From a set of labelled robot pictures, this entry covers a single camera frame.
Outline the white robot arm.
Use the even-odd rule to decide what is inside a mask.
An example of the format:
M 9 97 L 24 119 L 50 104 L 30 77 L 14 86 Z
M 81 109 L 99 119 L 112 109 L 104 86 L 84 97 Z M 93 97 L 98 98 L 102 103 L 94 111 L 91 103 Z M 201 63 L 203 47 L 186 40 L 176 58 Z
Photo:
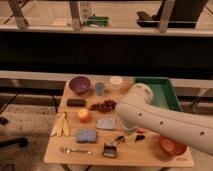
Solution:
M 127 91 L 115 107 L 124 130 L 144 127 L 213 156 L 213 118 L 156 107 L 153 98 L 143 83 Z

